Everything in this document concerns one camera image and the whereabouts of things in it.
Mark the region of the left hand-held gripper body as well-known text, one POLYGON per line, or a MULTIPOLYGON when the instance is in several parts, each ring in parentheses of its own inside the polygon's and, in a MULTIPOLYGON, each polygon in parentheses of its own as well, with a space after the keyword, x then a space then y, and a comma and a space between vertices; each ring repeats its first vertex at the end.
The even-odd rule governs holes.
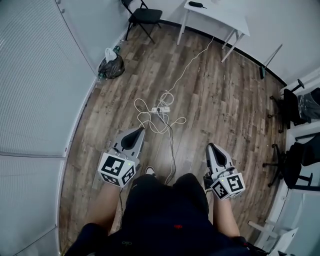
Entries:
POLYGON ((108 184, 124 188, 137 173, 140 166, 145 129, 132 128, 120 133, 108 152, 102 152, 97 172, 108 184))

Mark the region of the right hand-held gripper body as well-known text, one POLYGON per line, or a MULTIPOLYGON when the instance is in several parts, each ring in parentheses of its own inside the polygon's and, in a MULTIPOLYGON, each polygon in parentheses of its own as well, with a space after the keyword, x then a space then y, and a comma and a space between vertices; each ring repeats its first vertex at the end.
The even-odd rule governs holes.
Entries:
POLYGON ((219 200, 226 200, 245 191, 243 176, 233 165, 231 156, 220 146, 209 143, 205 148, 208 172, 203 177, 204 188, 219 200))

